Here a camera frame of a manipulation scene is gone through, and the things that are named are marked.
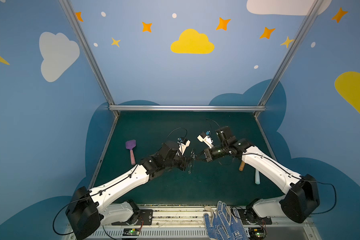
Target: blue dotted glove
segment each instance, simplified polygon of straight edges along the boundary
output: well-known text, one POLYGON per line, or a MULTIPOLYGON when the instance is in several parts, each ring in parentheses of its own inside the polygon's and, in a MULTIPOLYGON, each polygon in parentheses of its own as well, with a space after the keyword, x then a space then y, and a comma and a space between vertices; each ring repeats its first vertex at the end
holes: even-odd
POLYGON ((230 207, 224 202, 217 203, 216 213, 209 206, 204 207, 205 210, 212 212, 212 220, 209 214, 204 214, 205 228, 208 237, 212 240, 248 240, 241 220, 235 216, 239 216, 237 209, 233 209, 231 214, 230 207))

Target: pink handle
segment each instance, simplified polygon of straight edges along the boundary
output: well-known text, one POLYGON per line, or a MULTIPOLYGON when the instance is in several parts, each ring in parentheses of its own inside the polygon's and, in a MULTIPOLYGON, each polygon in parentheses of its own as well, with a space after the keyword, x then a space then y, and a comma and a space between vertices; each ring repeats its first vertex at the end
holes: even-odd
POLYGON ((135 156, 134 156, 134 154, 133 154, 133 150, 130 150, 130 153, 131 153, 131 164, 132 164, 132 165, 135 165, 136 162, 135 162, 135 156))

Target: yellow cloud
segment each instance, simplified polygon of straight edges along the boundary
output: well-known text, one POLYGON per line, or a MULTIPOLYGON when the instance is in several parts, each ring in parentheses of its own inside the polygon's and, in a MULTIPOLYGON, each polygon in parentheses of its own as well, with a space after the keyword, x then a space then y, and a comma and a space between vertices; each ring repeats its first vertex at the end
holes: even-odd
POLYGON ((335 88, 360 113, 360 73, 341 74, 335 81, 335 88))
POLYGON ((215 49, 213 43, 209 42, 207 35, 198 33, 194 29, 187 29, 180 34, 179 40, 174 41, 171 50, 174 53, 207 54, 215 49))

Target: robotic arm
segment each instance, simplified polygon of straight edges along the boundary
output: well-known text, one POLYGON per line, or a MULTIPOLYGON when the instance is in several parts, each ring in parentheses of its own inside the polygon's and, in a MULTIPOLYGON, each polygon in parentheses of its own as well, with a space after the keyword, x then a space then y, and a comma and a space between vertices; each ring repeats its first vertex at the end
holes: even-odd
POLYGON ((140 210, 133 201, 109 205, 135 187, 162 175, 166 169, 176 167, 184 171, 188 160, 183 153, 189 144, 185 137, 178 138, 177 143, 167 141, 159 151, 142 159, 125 174, 89 190, 86 187, 77 189, 66 210, 77 240, 88 237, 101 225, 113 222, 134 225, 140 210))
POLYGON ((267 216, 285 215, 302 223, 319 206, 317 183, 312 176, 301 176, 289 170, 246 139, 237 140, 227 126, 217 129, 216 134, 221 142, 219 146, 213 145, 209 132, 198 136, 198 140, 208 146, 204 150, 207 162, 227 155, 237 157, 259 170, 285 194, 272 199, 255 199, 246 208, 246 219, 250 222, 256 223, 267 216))

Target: wooden handle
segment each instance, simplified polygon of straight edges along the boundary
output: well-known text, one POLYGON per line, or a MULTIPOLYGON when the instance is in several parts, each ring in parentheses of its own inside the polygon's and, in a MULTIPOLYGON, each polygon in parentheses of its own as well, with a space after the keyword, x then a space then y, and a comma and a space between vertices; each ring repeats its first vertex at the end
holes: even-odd
POLYGON ((135 162, 135 156, 134 156, 134 154, 133 154, 133 150, 130 150, 129 152, 131 153, 131 164, 132 164, 132 165, 135 165, 136 162, 135 162))
POLYGON ((245 162, 241 161, 239 171, 243 171, 245 162))

